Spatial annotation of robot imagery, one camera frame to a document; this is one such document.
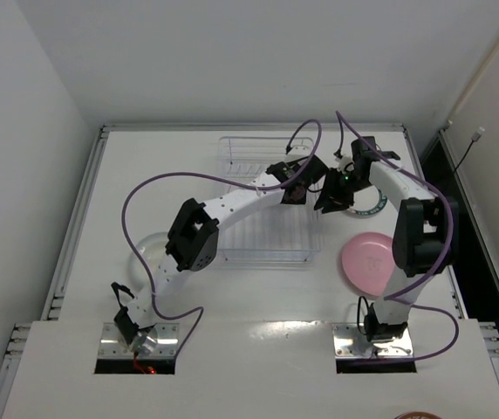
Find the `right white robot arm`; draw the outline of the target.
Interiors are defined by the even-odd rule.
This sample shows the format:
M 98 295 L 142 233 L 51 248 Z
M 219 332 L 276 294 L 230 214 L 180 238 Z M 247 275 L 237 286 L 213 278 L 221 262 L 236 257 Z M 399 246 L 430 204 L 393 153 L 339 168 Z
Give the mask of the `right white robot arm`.
M 392 242 L 395 268 L 363 323 L 367 340 L 392 340 L 404 333 L 410 310 L 428 281 L 455 260 L 458 207 L 401 168 L 393 151 L 380 152 L 373 137 L 358 138 L 351 149 L 352 170 L 327 172 L 315 208 L 324 214 L 347 210 L 356 193 L 374 187 L 398 210 Z

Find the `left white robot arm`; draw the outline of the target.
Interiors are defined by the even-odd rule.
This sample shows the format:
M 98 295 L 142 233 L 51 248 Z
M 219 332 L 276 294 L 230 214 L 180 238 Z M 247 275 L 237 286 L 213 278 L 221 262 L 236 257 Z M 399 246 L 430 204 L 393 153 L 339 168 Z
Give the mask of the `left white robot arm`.
M 269 207 L 305 204 L 308 188 L 318 183 L 327 171 L 327 166 L 314 152 L 310 152 L 306 157 L 287 155 L 284 161 L 270 165 L 248 184 L 200 173 L 171 172 L 137 185 L 122 205 L 120 221 L 124 238 L 147 274 L 148 284 L 141 292 L 133 294 L 126 286 L 112 283 L 115 295 L 124 292 L 132 298 L 125 305 L 119 304 L 120 309 L 113 319 L 127 345 L 131 346 L 154 326 L 154 321 L 145 313 L 147 309 L 158 319 L 167 321 L 184 319 L 196 313 L 194 325 L 197 326 L 204 313 L 202 306 L 181 314 L 166 315 L 159 309 L 157 298 L 178 291 L 192 273 L 207 268 L 215 260 L 221 233 Z M 228 184 L 233 189 L 204 202 L 194 198 L 186 200 L 167 232 L 163 257 L 156 271 L 151 271 L 129 234 L 126 219 L 128 206 L 142 188 L 171 177 L 205 178 Z

